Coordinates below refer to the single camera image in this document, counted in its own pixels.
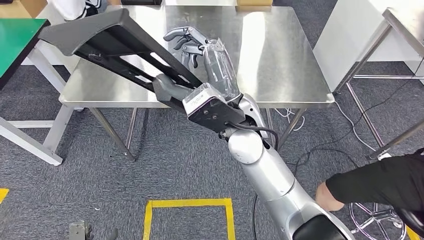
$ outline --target black sleeve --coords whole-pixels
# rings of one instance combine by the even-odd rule
[[[380,203],[407,210],[424,210],[424,156],[384,158],[325,182],[342,203]]]

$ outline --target steel table top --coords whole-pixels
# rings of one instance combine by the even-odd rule
[[[412,3],[406,6],[389,7],[383,12],[383,17],[423,57],[424,2],[412,1]]]
[[[334,102],[291,7],[241,11],[233,6],[112,6],[108,11],[122,7],[178,59],[180,52],[173,50],[177,40],[168,43],[162,38],[173,28],[193,26],[210,38],[221,38],[241,92],[251,95],[260,108],[324,108]],[[125,59],[152,76],[157,72],[138,56]],[[203,59],[198,61],[193,73],[205,81]],[[154,93],[84,59],[59,100],[66,106],[93,108],[167,107]]]

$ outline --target robotic hand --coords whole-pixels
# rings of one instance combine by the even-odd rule
[[[209,43],[209,40],[199,30],[192,26],[174,28],[165,34],[163,39],[169,42],[176,37],[180,38],[178,39],[178,42],[173,49],[180,50],[182,48],[181,63],[187,69],[190,69],[189,61],[191,61],[193,67],[197,68],[199,65],[197,62],[197,56],[203,56],[205,44]]]
[[[193,64],[194,68],[197,68],[197,57],[203,57],[203,64],[207,74],[207,84],[211,86],[203,84],[197,91],[195,90],[195,92],[187,96],[183,103],[186,103],[185,105],[188,106],[190,100],[194,99],[202,90],[207,89],[208,93],[216,92],[217,95],[222,97],[222,101],[226,103],[226,105],[230,105],[231,108],[235,107],[242,110],[242,115],[248,116],[252,125],[262,128],[266,127],[255,100],[248,94],[242,94],[240,92],[233,64],[222,41],[219,38],[209,39],[192,26],[174,28],[165,34],[163,39],[170,42],[177,37],[180,37],[180,39],[173,49],[182,50],[181,63],[187,69],[190,69],[189,62]],[[193,115],[192,110],[187,107],[186,113],[189,119]],[[204,125],[204,121],[199,121],[197,123]],[[260,133],[264,139],[269,139],[269,134],[266,131],[261,131]]]

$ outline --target metal stand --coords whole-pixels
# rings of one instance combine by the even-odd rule
[[[403,140],[411,137],[412,135],[414,135],[417,131],[421,130],[422,128],[424,128],[424,119],[422,121],[418,122],[417,124],[415,124],[414,126],[412,126],[410,129],[406,130],[404,133],[402,133],[401,135],[399,135],[395,139],[391,140],[386,145],[380,147],[375,152],[371,153],[371,155],[369,155],[369,157],[371,159],[378,158],[378,156],[384,154],[391,147],[393,147],[394,145],[397,145],[400,142],[402,142]]]
[[[39,44],[40,42],[36,44],[27,57],[51,85],[61,93],[66,82],[38,49]],[[59,166],[62,163],[62,158],[55,154],[56,148],[73,111],[73,108],[62,105],[54,120],[6,121],[0,117],[0,135],[47,163]],[[50,128],[50,131],[41,144],[19,130],[24,128]]]
[[[302,118],[302,115],[304,114],[304,112],[306,112],[306,108],[299,108],[299,110],[297,110],[296,115],[294,116],[293,120],[291,120],[290,124],[285,129],[284,133],[282,134],[282,137],[279,139],[280,142],[279,142],[278,149],[281,149],[283,144],[286,142],[290,133],[293,131],[293,129],[295,129],[296,124]]]
[[[126,135],[125,145],[127,149],[130,149],[131,139],[133,138],[133,132],[134,132],[134,124],[136,123],[136,117],[137,117],[137,108],[135,107],[132,110],[131,121],[129,122],[128,134]]]
[[[265,108],[266,111],[266,121],[268,122],[268,128],[273,130],[274,126],[273,126],[273,120],[271,118],[271,112],[269,108]],[[272,146],[275,146],[276,144],[276,140],[274,139],[274,135],[270,134],[269,135],[269,141],[271,143]]]
[[[378,146],[380,147],[375,152],[369,155],[371,159],[377,159],[381,154],[384,154],[387,150],[389,150],[392,146],[399,144],[403,140],[409,138],[417,131],[424,128],[424,120],[417,123],[416,125],[412,126],[410,129],[402,133],[400,136],[393,139],[390,143],[384,144],[380,135],[378,134],[376,128],[374,127],[373,123],[371,122],[370,117],[366,113],[366,110],[362,106],[358,96],[356,95],[354,89],[352,88],[350,81],[352,79],[404,79],[404,80],[413,80],[413,79],[424,79],[424,76],[404,76],[404,75],[356,75],[359,70],[364,66],[364,64],[367,62],[367,60],[371,57],[371,55],[375,52],[375,50],[380,46],[380,44],[383,42],[383,40],[386,38],[386,36],[389,34],[390,30],[392,29],[392,26],[387,23],[387,25],[384,27],[383,31],[381,32],[380,36],[376,39],[376,41],[372,44],[370,49],[365,53],[363,58],[359,61],[359,63],[353,68],[352,71],[348,72],[348,74],[344,77],[344,79],[341,81],[340,85],[336,88],[335,92],[338,93],[340,89],[346,85],[347,89],[349,90],[351,96],[353,97],[357,107],[359,108],[359,111],[363,115],[363,118],[366,122],[366,124],[369,127],[369,130],[371,131],[372,135],[374,136],[375,140],[378,143]]]
[[[400,143],[401,141],[410,137],[411,135],[413,135],[414,133],[416,133],[420,129],[424,128],[424,120],[423,120],[423,121],[417,123],[416,125],[414,125],[413,127],[411,127],[410,129],[408,129],[406,132],[402,133],[400,136],[393,139],[390,143],[385,145],[383,140],[381,139],[380,135],[378,134],[376,128],[374,127],[373,123],[371,122],[370,117],[366,113],[366,110],[364,109],[361,101],[359,100],[358,96],[356,95],[354,89],[352,88],[352,86],[350,84],[350,81],[353,78],[355,78],[355,79],[408,79],[408,80],[422,79],[422,77],[416,77],[416,76],[356,75],[359,72],[359,70],[361,70],[361,68],[364,66],[364,64],[367,62],[367,60],[370,58],[370,56],[374,53],[374,51],[380,46],[380,44],[383,42],[383,40],[389,34],[391,29],[392,29],[392,26],[387,23],[387,25],[384,26],[384,29],[381,32],[381,34],[378,36],[378,38],[375,40],[375,42],[372,44],[372,46],[369,48],[369,50],[365,53],[363,58],[353,68],[353,70],[351,70],[350,72],[348,72],[348,74],[346,74],[346,76],[341,81],[340,85],[334,91],[334,92],[338,93],[340,91],[340,89],[344,85],[346,85],[348,91],[350,92],[350,95],[353,97],[353,100],[355,101],[357,107],[359,108],[359,111],[361,112],[366,124],[368,125],[369,130],[372,132],[372,135],[374,136],[375,141],[378,143],[378,146],[380,147],[378,150],[376,150],[374,153],[372,153],[369,156],[372,159],[378,158],[381,154],[386,152],[392,146]],[[355,219],[355,215],[354,215],[354,211],[353,211],[354,204],[356,206],[358,206],[359,208],[361,208],[363,211],[365,211],[367,214],[370,215],[370,217],[365,222],[363,222],[361,224],[359,224],[357,222],[357,220]],[[377,224],[381,234],[383,235],[384,239],[390,240],[390,238],[387,235],[383,225],[381,224],[381,221],[388,220],[388,221],[393,222],[393,224],[395,226],[402,228],[402,232],[400,234],[400,237],[397,238],[397,239],[403,240],[406,236],[406,226],[405,226],[405,224],[402,222],[402,220],[396,214],[394,214],[394,211],[392,209],[385,210],[385,211],[379,211],[378,206],[379,205],[377,203],[373,203],[373,209],[369,210],[365,206],[363,206],[362,204],[359,204],[359,203],[351,203],[349,205],[350,216],[351,216],[353,222],[356,225],[356,229],[354,229],[352,231],[352,233],[361,232],[367,238],[369,238],[370,240],[377,240],[376,238],[369,235],[366,231],[364,231],[364,228],[366,226],[375,222]]]
[[[358,221],[356,220],[355,213],[354,213],[354,206],[359,207],[361,210],[363,210],[369,215],[369,218],[365,220],[363,223],[358,223]],[[390,221],[393,223],[394,226],[401,229],[399,238],[397,239],[403,240],[405,236],[407,235],[406,226],[402,222],[402,220],[398,217],[398,215],[395,213],[395,211],[393,209],[379,211],[377,209],[377,205],[374,205],[373,208],[374,208],[373,211],[370,211],[368,208],[366,208],[364,205],[360,203],[351,203],[349,205],[350,218],[352,218],[352,221],[356,226],[356,228],[352,230],[351,232],[353,234],[361,232],[370,240],[377,240],[376,238],[374,238],[373,236],[371,236],[368,232],[364,230],[370,224],[376,223],[378,226],[378,229],[380,230],[381,234],[384,237],[384,240],[390,240],[382,224],[382,221]]]
[[[123,154],[131,161],[135,162],[136,159],[131,154],[130,150],[125,146],[122,139],[119,137],[115,129],[111,126],[111,124],[108,122],[106,117],[103,115],[103,113],[96,107],[89,107],[90,111],[94,114],[95,118],[101,123],[103,128],[106,130],[106,132],[109,134],[109,136],[112,137],[115,144],[118,146],[118,148],[123,152]]]

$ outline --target green table top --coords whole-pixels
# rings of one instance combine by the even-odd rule
[[[45,24],[46,19],[0,18],[0,77]]]

